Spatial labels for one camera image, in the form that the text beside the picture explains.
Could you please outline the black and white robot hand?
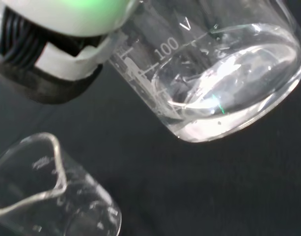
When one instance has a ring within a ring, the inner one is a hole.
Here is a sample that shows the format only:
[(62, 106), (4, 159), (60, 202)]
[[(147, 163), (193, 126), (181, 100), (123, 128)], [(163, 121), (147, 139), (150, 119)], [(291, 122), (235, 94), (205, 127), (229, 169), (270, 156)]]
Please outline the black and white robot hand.
[(113, 54), (137, 0), (0, 0), (0, 78), (41, 104), (82, 95)]

